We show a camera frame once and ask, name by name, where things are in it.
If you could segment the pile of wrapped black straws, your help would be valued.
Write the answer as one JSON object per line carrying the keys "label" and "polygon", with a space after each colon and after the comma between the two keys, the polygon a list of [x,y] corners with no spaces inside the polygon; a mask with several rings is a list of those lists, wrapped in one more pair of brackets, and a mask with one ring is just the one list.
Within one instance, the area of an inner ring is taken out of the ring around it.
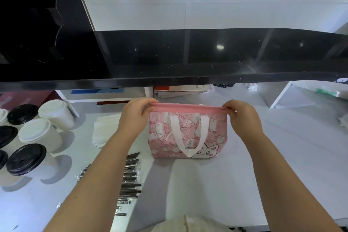
{"label": "pile of wrapped black straws", "polygon": [[141,152],[135,152],[127,155],[126,157],[115,216],[126,217],[127,211],[124,210],[124,206],[130,205],[141,193],[142,185],[140,183],[140,155]]}

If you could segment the black glossy counter shelf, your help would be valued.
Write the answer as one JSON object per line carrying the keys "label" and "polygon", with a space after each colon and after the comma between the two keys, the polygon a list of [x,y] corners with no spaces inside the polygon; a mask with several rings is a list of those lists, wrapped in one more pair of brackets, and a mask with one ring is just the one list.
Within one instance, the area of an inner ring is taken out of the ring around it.
{"label": "black glossy counter shelf", "polygon": [[348,34],[95,31],[83,0],[0,0],[1,91],[289,80],[348,84]]}

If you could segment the white shelf divider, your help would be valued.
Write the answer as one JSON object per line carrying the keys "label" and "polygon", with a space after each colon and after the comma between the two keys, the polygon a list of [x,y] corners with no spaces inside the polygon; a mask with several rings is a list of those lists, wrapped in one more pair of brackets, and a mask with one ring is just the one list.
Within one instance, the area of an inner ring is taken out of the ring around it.
{"label": "white shelf divider", "polygon": [[269,108],[274,108],[292,83],[292,81],[257,83],[257,92]]}

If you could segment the person's right forearm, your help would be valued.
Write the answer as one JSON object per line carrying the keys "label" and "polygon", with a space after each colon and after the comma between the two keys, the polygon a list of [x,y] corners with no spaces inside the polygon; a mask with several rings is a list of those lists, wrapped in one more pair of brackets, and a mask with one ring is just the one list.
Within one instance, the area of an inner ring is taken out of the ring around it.
{"label": "person's right forearm", "polygon": [[240,134],[270,232],[343,232],[263,133]]}

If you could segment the person's left forearm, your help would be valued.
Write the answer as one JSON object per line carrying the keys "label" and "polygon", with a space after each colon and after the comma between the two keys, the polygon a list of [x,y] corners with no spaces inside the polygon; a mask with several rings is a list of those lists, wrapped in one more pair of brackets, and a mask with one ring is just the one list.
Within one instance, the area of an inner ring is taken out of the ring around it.
{"label": "person's left forearm", "polygon": [[43,232],[110,232],[126,157],[139,134],[118,130],[108,140]]}

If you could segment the stack of books and papers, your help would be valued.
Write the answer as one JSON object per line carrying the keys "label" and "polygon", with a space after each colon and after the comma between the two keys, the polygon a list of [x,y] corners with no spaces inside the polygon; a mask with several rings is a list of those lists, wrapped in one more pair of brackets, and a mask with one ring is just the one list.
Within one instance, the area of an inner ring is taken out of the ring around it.
{"label": "stack of books and papers", "polygon": [[154,87],[154,94],[159,98],[172,98],[193,94],[204,94],[212,91],[215,91],[215,88],[211,84]]}

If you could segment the pink cartoon print tote bag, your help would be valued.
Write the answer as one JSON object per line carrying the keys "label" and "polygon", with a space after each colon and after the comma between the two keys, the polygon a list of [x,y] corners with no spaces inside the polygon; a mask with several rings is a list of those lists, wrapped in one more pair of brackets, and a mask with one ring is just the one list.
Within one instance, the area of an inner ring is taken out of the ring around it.
{"label": "pink cartoon print tote bag", "polygon": [[228,140],[227,108],[153,103],[149,148],[153,158],[210,159]]}

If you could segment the person's left hand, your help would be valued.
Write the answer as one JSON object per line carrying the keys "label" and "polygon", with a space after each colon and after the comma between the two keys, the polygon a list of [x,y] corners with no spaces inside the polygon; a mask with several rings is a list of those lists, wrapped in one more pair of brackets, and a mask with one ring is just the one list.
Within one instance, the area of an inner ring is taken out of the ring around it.
{"label": "person's left hand", "polygon": [[128,102],[122,110],[116,136],[122,143],[132,144],[145,129],[148,117],[142,117],[141,105],[155,104],[159,101],[154,98],[139,98]]}

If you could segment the black lidded paper cup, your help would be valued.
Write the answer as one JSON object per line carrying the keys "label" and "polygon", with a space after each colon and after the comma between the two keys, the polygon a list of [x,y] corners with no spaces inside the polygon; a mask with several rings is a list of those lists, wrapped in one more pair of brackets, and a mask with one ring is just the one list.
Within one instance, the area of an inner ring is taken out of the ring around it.
{"label": "black lidded paper cup", "polygon": [[0,126],[0,149],[19,142],[18,129],[9,125]]}
{"label": "black lidded paper cup", "polygon": [[7,152],[0,150],[0,171],[6,167],[6,163],[8,161],[8,154]]}
{"label": "black lidded paper cup", "polygon": [[7,115],[7,121],[13,126],[23,126],[24,124],[38,119],[39,107],[34,104],[23,104],[13,108]]}
{"label": "black lidded paper cup", "polygon": [[44,145],[33,143],[17,149],[9,157],[6,169],[13,176],[47,180],[58,173],[59,163]]}

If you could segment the dark red folder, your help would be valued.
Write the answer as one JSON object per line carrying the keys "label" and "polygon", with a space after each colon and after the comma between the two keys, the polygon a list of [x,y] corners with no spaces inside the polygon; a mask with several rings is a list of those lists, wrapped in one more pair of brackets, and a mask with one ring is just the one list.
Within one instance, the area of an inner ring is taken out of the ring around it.
{"label": "dark red folder", "polygon": [[11,111],[23,104],[33,104],[40,107],[54,91],[16,91],[0,94],[0,108]]}

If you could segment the stack of white napkins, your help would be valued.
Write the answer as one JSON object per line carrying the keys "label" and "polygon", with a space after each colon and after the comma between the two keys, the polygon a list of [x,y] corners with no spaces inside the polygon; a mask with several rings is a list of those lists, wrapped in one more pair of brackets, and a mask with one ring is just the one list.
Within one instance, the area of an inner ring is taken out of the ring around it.
{"label": "stack of white napkins", "polygon": [[101,149],[116,132],[121,113],[101,116],[94,122],[92,144]]}

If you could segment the green and clear plastic bag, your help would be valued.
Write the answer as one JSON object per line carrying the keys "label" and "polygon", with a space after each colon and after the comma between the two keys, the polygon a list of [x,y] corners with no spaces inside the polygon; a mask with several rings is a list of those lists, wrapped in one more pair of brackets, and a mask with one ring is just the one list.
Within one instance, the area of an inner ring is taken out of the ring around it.
{"label": "green and clear plastic bag", "polygon": [[331,90],[331,89],[329,90],[329,89],[317,88],[315,92],[319,94],[330,95],[332,97],[348,100],[348,91],[337,91],[337,90]]}

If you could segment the white lidded paper cup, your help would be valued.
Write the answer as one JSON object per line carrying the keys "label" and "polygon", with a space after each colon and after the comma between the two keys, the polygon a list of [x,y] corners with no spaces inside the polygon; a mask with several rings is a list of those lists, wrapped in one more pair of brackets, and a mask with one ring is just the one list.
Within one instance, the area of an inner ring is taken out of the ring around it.
{"label": "white lidded paper cup", "polygon": [[74,118],[66,102],[54,99],[45,102],[38,109],[38,115],[42,119],[48,119],[60,130],[70,130],[74,127]]}
{"label": "white lidded paper cup", "polygon": [[8,111],[0,108],[0,126],[10,125],[7,120]]}
{"label": "white lidded paper cup", "polygon": [[41,144],[48,152],[59,149],[63,144],[61,136],[48,119],[34,119],[25,123],[18,137],[25,144]]}

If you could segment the person's right hand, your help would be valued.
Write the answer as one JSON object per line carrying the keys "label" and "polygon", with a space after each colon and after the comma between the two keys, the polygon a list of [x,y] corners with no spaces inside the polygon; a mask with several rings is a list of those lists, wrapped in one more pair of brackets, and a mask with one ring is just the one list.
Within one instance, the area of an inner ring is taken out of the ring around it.
{"label": "person's right hand", "polygon": [[227,113],[228,107],[237,111],[237,121],[230,122],[235,133],[241,138],[244,144],[260,142],[266,138],[263,132],[262,123],[256,109],[249,103],[230,100],[223,106]]}

